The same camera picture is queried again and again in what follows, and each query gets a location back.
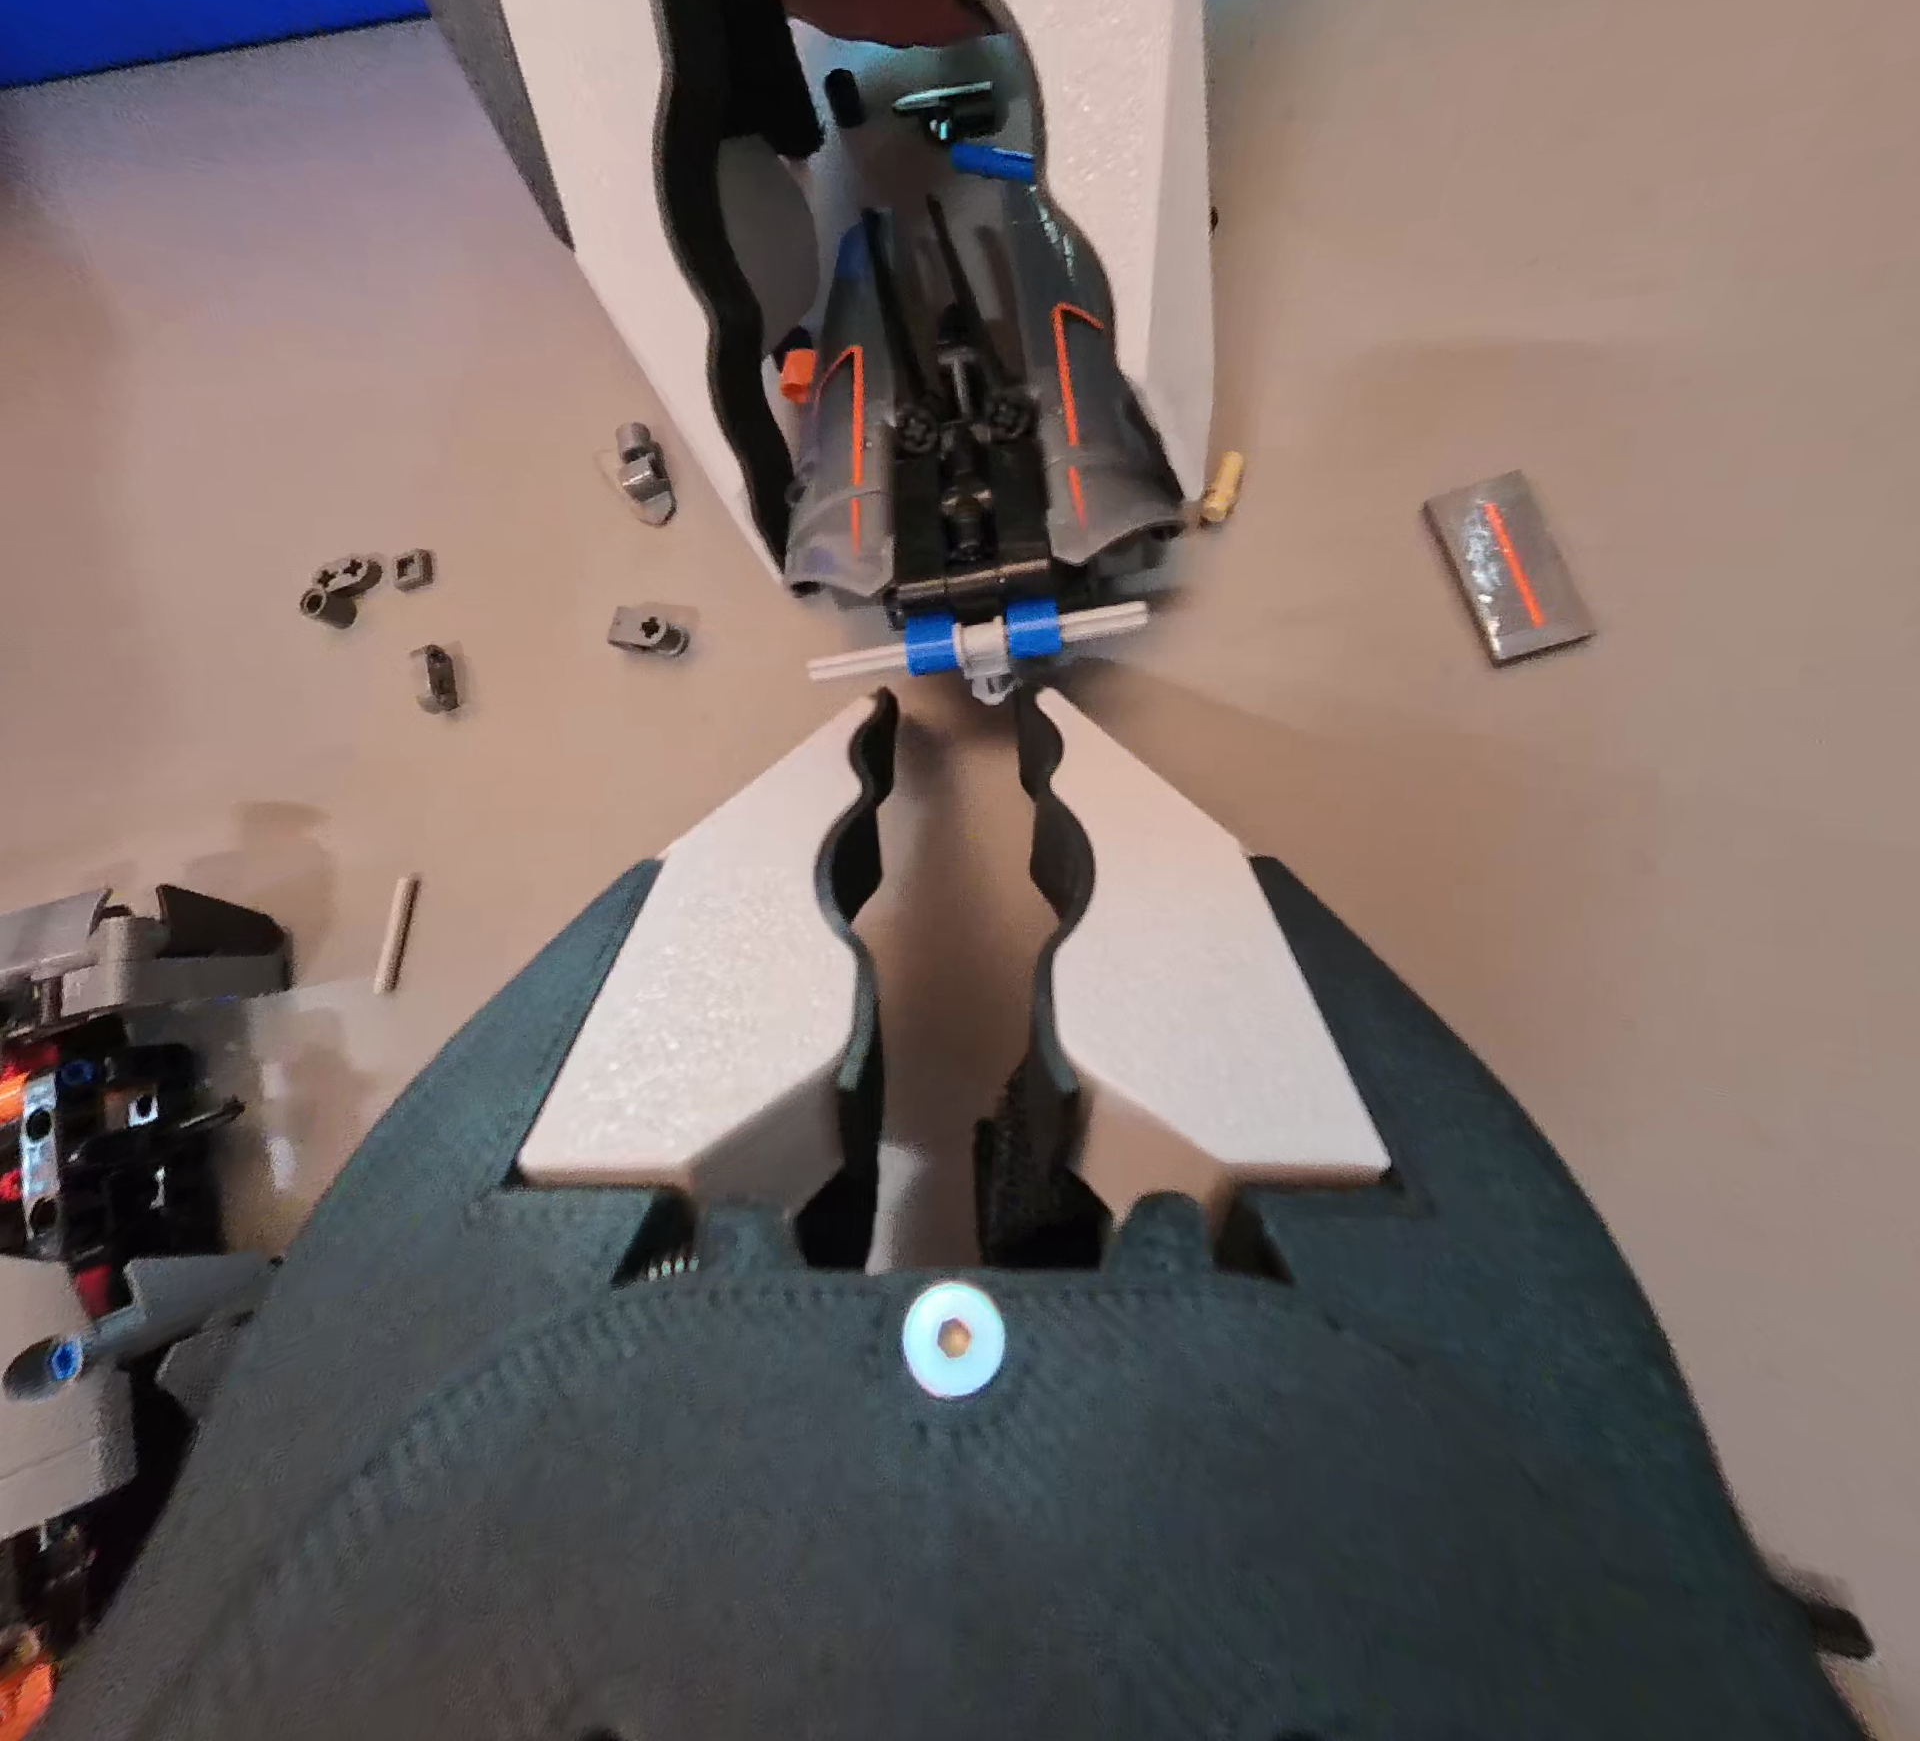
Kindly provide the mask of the grey angled lego piece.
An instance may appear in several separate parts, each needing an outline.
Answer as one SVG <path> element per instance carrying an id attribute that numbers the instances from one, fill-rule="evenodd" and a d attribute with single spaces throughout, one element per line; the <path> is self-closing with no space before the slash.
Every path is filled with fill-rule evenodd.
<path id="1" fill-rule="evenodd" d="M 616 427 L 608 470 L 614 489 L 644 526 L 665 528 L 675 519 L 677 486 L 660 438 L 646 423 L 631 418 Z"/>

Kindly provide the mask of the grey tile with orange stripe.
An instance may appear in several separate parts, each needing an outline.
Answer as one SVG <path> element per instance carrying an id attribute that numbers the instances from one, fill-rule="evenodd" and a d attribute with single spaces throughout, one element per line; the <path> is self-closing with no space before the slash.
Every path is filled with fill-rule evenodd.
<path id="1" fill-rule="evenodd" d="M 1432 495 L 1420 512 L 1492 668 L 1595 635 L 1594 611 L 1522 468 Z"/>

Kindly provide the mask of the group of black lego pins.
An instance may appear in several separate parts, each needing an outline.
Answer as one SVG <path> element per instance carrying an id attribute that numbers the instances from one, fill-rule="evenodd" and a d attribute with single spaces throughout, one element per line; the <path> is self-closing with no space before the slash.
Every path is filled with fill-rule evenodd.
<path id="1" fill-rule="evenodd" d="M 831 67 L 823 93 L 833 124 L 846 131 L 877 119 L 880 106 L 846 66 Z M 1002 102 L 992 79 L 947 82 L 894 96 L 884 109 L 920 127 L 932 143 L 971 143 L 993 135 L 1002 125 Z"/>

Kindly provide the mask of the large lego car model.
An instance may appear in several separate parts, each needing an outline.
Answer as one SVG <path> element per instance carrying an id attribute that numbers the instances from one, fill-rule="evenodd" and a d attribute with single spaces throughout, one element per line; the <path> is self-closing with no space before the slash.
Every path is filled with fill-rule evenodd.
<path id="1" fill-rule="evenodd" d="M 48 1713 L 275 1267 L 224 1235 L 213 1138 L 245 1105 L 136 1019 L 289 984 L 269 914 L 175 885 L 4 914 L 4 1736 Z"/>

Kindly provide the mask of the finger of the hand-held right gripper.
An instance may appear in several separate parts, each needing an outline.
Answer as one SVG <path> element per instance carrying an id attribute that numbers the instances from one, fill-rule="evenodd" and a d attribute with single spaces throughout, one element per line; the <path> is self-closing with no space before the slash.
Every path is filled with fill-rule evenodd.
<path id="1" fill-rule="evenodd" d="M 803 176 L 759 135 L 696 122 L 696 61 L 662 0 L 497 0 L 584 281 L 767 571 L 781 575 L 790 449 L 767 378 L 803 319 Z"/>
<path id="2" fill-rule="evenodd" d="M 1215 418 L 1204 0 L 985 2 L 1033 75 L 1042 188 L 1104 267 L 1117 365 L 1193 503 Z"/>

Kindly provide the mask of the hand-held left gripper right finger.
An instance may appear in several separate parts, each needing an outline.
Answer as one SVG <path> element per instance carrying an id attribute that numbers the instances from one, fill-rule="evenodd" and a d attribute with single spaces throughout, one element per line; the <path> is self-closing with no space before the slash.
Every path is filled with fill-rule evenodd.
<path id="1" fill-rule="evenodd" d="M 982 1259 L 1093 1267 L 1157 1195 L 1188 1199 L 1215 1235 L 1249 1189 L 1386 1177 L 1386 1141 L 1242 841 L 1062 691 L 1021 691 L 1015 727 L 1054 924 L 1023 1055 L 975 1128 Z"/>

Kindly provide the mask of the dark grey lego wing assembly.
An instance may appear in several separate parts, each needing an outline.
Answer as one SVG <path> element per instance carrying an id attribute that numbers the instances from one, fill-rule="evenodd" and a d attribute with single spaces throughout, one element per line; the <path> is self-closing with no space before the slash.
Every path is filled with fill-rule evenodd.
<path id="1" fill-rule="evenodd" d="M 1141 630 L 1147 602 L 1120 585 L 1183 528 L 1092 251 L 1018 184 L 977 236 L 996 312 L 937 195 L 915 224 L 862 208 L 839 242 L 781 571 L 888 633 L 811 660 L 814 684 L 952 676 L 996 703 Z"/>

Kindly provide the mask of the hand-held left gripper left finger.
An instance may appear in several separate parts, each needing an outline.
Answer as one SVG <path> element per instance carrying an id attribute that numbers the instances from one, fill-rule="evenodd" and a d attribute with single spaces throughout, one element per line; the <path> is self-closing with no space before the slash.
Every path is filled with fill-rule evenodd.
<path id="1" fill-rule="evenodd" d="M 855 923 L 900 720 L 894 691 L 856 697 L 659 855 L 522 1181 L 776 1208 L 811 1265 L 869 1265 L 884 1074 Z"/>

